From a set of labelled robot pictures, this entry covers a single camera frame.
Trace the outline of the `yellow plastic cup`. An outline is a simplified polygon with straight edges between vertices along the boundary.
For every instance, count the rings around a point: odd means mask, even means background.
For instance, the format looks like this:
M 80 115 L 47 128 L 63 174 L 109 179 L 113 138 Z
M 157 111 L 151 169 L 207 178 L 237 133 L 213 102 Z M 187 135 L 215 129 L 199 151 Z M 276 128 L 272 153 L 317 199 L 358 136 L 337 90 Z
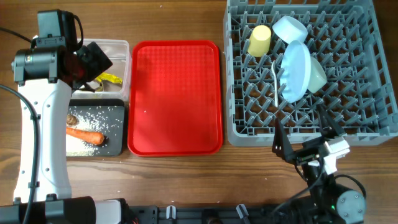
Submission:
M 267 54 L 271 44 L 271 30 L 265 25 L 256 26 L 249 38 L 248 53 L 254 57 Z

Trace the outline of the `light blue bowl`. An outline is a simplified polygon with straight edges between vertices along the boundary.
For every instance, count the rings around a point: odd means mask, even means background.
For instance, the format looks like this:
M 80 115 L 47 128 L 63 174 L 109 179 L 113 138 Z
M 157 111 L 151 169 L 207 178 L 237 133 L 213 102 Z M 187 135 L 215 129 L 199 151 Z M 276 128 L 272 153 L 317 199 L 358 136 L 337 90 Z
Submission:
M 304 43 L 308 35 L 307 28 L 291 16 L 280 18 L 273 26 L 274 33 L 287 44 L 292 41 Z

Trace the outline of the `white plastic spoon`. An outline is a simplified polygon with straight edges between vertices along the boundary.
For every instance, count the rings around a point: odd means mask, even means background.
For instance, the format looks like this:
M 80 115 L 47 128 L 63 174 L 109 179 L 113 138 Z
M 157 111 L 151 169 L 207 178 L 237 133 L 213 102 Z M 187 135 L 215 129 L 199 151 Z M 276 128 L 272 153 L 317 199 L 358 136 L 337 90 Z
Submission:
M 275 61 L 272 61 L 271 64 L 271 74 L 273 76 L 274 79 L 274 102 L 275 102 L 275 107 L 278 108 L 279 107 L 279 99 L 278 99 L 278 86 L 277 86 L 277 75 L 275 73 Z

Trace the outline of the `large light blue plate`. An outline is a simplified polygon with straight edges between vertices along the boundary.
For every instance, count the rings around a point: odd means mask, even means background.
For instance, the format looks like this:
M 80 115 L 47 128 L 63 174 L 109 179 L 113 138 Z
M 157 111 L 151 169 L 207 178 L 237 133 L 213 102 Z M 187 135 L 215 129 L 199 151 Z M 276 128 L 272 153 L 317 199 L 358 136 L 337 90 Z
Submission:
M 282 97 L 288 103 L 300 100 L 308 90 L 311 74 L 311 57 L 308 47 L 297 40 L 286 48 L 281 68 L 280 84 L 285 84 Z

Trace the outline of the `brown food lump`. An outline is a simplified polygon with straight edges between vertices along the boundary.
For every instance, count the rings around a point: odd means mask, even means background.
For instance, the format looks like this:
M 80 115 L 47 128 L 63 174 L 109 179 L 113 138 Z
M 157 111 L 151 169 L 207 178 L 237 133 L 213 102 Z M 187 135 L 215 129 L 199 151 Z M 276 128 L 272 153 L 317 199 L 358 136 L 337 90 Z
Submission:
M 78 124 L 78 119 L 72 114 L 67 114 L 66 124 L 67 126 L 75 126 Z

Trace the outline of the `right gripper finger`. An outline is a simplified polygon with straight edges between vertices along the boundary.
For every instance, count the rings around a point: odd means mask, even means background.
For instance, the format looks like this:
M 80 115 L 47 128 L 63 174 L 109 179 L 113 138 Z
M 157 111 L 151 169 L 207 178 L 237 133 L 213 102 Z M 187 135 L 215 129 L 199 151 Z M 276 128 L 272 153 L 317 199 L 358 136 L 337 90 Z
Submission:
M 293 162 L 295 159 L 294 150 L 279 118 L 275 119 L 275 133 L 272 152 L 285 162 Z
M 317 105 L 317 113 L 320 133 L 324 138 L 334 139 L 345 134 L 344 129 L 326 112 L 322 105 Z

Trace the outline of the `yellow wrapper strip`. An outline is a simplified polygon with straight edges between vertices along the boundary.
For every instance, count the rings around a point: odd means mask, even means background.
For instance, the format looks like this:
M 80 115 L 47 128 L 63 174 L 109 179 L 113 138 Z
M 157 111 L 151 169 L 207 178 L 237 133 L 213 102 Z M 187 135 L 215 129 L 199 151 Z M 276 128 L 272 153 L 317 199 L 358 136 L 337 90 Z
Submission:
M 95 88 L 95 91 L 104 91 L 103 81 L 107 81 L 117 85 L 121 85 L 123 83 L 123 80 L 121 78 L 109 73 L 102 73 L 101 75 L 97 76 L 94 81 L 99 85 L 97 88 Z

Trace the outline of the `teal green bowl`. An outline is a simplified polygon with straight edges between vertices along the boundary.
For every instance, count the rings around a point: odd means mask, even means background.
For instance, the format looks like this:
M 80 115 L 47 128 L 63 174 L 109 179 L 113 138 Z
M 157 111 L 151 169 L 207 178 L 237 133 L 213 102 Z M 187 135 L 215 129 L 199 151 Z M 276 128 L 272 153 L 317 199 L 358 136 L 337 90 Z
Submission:
M 311 93 L 316 93 L 326 84 L 326 82 L 327 78 L 325 70 L 316 58 L 311 57 L 311 73 L 308 83 L 308 90 Z

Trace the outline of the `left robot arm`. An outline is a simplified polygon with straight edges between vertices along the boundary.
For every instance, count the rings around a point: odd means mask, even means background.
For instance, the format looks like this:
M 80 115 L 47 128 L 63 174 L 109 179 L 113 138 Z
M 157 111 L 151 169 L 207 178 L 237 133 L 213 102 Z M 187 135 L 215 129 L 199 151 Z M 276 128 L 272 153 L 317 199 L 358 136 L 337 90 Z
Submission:
M 111 66 L 92 42 L 17 51 L 12 63 L 21 100 L 21 164 L 13 204 L 1 207 L 2 223 L 122 223 L 129 211 L 120 199 L 72 197 L 67 172 L 68 105 L 75 89 Z

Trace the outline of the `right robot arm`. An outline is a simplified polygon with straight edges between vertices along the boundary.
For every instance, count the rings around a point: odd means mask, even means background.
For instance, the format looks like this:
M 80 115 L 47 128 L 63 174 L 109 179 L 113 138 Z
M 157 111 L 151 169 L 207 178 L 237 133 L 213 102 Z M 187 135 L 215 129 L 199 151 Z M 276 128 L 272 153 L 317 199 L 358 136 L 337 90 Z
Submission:
M 275 121 L 272 152 L 292 164 L 307 183 L 307 188 L 277 205 L 270 215 L 275 222 L 288 223 L 363 223 L 366 189 L 354 177 L 358 189 L 337 182 L 336 162 L 350 152 L 344 129 L 322 106 L 317 107 L 320 136 L 293 150 L 284 127 Z

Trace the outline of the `orange carrot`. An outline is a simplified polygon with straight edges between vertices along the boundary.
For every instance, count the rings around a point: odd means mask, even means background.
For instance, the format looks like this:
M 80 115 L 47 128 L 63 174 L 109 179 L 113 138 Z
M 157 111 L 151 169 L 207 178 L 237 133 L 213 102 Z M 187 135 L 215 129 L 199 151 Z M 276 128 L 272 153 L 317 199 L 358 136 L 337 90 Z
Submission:
M 66 128 L 66 134 L 94 145 L 101 145 L 105 140 L 105 136 L 102 133 L 94 131 Z

